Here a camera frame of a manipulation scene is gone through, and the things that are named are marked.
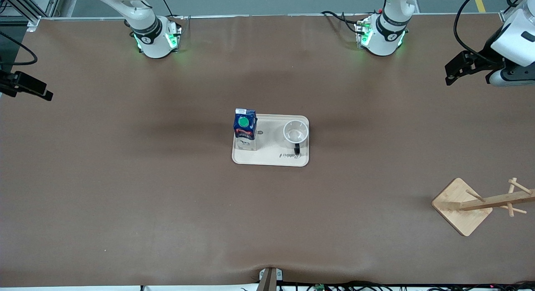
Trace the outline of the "white cup black handle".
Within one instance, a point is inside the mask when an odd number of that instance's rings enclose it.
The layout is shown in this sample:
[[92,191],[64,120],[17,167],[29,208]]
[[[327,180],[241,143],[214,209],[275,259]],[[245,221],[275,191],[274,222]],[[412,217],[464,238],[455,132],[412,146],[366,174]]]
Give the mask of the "white cup black handle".
[[288,121],[283,127],[283,136],[293,144],[294,154],[301,155],[301,146],[309,137],[309,127],[300,120]]

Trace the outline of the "blue milk carton green cap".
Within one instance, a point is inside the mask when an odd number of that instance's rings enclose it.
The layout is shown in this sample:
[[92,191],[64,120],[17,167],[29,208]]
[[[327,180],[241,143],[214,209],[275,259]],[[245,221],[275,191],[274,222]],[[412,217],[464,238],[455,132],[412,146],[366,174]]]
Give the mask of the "blue milk carton green cap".
[[255,110],[236,108],[234,113],[234,144],[239,150],[257,149],[257,114]]

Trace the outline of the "wooden cup rack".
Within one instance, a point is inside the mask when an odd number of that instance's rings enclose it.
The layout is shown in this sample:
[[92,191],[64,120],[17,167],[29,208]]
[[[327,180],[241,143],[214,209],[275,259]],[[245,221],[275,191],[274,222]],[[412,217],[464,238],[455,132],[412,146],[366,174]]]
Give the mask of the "wooden cup rack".
[[506,194],[482,197],[457,177],[432,200],[431,205],[460,235],[467,237],[494,209],[505,209],[510,217],[516,213],[527,213],[514,206],[535,202],[535,188],[523,186],[516,177],[511,178],[508,184],[510,186]]

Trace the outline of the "cream plastic tray rabbit print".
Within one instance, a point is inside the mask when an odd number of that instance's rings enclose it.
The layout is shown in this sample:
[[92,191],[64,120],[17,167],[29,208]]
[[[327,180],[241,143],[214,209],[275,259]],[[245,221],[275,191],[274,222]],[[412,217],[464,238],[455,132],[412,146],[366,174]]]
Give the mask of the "cream plastic tray rabbit print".
[[310,159],[310,138],[300,144],[300,154],[295,154],[295,145],[283,136],[283,127],[289,121],[301,121],[309,127],[308,118],[302,115],[257,114],[257,149],[241,150],[234,144],[233,161],[242,165],[306,166]]

